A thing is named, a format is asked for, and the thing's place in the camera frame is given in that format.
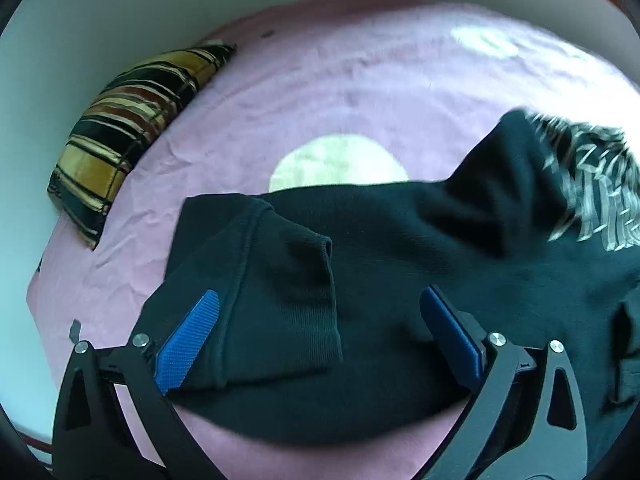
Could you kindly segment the black printed sweatshirt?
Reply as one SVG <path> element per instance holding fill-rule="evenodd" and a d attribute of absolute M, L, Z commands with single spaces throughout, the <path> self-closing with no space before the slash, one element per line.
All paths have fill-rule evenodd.
<path fill-rule="evenodd" d="M 485 330 L 567 346 L 591 463 L 639 400 L 639 167 L 620 129 L 514 110 L 446 180 L 182 205 L 134 326 L 172 400 L 298 445 L 384 434 L 463 399 L 419 311 L 438 287 Z"/>

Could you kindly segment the yellow black striped pillow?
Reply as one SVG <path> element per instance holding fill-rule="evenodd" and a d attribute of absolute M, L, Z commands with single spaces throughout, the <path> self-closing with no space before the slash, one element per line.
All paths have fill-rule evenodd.
<path fill-rule="evenodd" d="M 209 41 L 155 55 L 118 74 L 81 114 L 47 192 L 88 247 L 99 244 L 128 174 L 235 52 Z"/>

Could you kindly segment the pink dotted bed sheet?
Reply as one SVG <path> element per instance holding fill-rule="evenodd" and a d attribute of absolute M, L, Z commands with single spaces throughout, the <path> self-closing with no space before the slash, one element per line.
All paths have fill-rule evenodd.
<path fill-rule="evenodd" d="M 316 0 L 222 36 L 238 52 L 137 163 L 96 248 L 58 220 L 27 293 L 55 380 L 74 337 L 108 347 L 134 333 L 188 198 L 440 182 L 514 110 L 639 134 L 638 87 L 612 64 L 475 6 Z M 375 437 L 298 445 L 237 434 L 177 403 L 239 479 L 407 479 L 456 404 Z"/>

